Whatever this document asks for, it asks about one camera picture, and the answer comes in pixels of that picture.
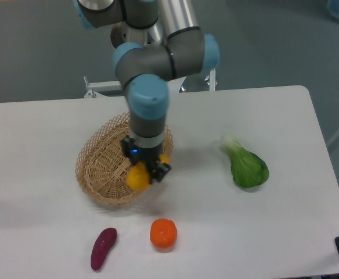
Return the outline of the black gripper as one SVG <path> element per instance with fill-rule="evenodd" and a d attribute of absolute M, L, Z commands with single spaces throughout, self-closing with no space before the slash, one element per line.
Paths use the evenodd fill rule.
<path fill-rule="evenodd" d="M 150 183 L 160 183 L 171 170 L 168 163 L 160 161 L 160 155 L 163 151 L 162 144 L 152 148 L 142 148 L 135 145 L 134 139 L 129 135 L 126 135 L 120 141 L 120 144 L 123 155 L 130 160 L 131 165 L 135 166 L 141 162 L 148 169 Z"/>

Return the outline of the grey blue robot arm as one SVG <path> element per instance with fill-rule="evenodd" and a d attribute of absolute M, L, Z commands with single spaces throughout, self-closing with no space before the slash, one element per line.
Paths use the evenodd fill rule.
<path fill-rule="evenodd" d="M 125 23 L 147 31 L 161 24 L 164 42 L 145 44 L 126 37 L 113 54 L 114 73 L 127 101 L 129 134 L 122 151 L 133 165 L 142 164 L 149 181 L 161 181 L 170 165 L 160 160 L 171 80 L 217 67 L 215 37 L 204 34 L 191 1 L 75 1 L 82 23 L 99 28 Z"/>

